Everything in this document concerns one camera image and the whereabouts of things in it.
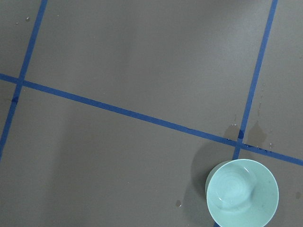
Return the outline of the mint green ceramic bowl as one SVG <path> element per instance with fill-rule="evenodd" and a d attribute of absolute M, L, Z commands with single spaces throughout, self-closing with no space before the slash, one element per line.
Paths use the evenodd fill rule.
<path fill-rule="evenodd" d="M 205 195 L 208 211 L 220 227 L 264 227 L 279 203 L 274 175 L 251 159 L 216 165 L 207 176 Z"/>

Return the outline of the brown paper table cover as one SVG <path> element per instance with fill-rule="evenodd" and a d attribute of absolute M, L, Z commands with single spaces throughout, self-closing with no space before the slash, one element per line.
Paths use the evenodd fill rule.
<path fill-rule="evenodd" d="M 302 1 L 1 1 L 1 226 L 213 227 L 233 158 L 302 226 Z"/>

